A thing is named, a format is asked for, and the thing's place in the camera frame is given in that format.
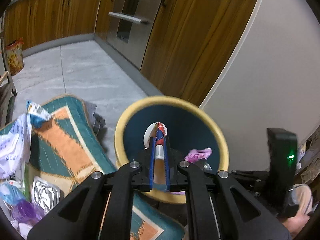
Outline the person's right hand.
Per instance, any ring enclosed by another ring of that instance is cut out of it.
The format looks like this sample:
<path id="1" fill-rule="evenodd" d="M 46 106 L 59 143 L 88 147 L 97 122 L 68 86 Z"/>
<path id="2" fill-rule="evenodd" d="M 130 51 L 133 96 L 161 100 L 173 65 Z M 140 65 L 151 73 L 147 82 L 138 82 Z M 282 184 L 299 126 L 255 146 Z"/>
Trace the person's right hand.
<path id="1" fill-rule="evenodd" d="M 309 221 L 309 213 L 312 211 L 313 203 L 312 192 L 308 185 L 295 184 L 294 189 L 299 203 L 298 211 L 294 217 L 281 220 L 281 223 L 287 228 L 292 238 L 295 238 Z"/>

